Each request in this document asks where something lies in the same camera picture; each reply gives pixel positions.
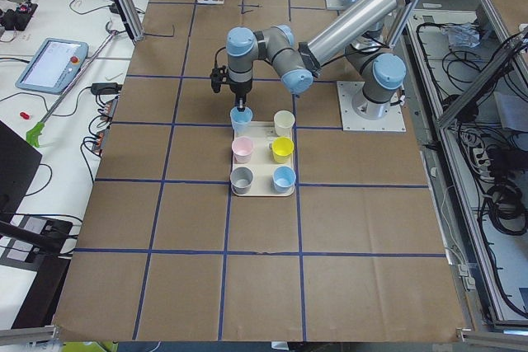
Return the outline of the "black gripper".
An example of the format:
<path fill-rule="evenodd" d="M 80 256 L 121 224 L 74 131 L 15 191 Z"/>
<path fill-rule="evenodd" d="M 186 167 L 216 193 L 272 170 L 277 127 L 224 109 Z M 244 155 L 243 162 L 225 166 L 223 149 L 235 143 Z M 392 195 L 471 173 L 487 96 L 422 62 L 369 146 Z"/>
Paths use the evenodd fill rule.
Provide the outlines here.
<path fill-rule="evenodd" d="M 231 92 L 235 95 L 236 110 L 244 112 L 246 109 L 245 101 L 248 93 L 252 90 L 252 79 L 246 82 L 235 82 L 230 80 L 229 87 Z"/>

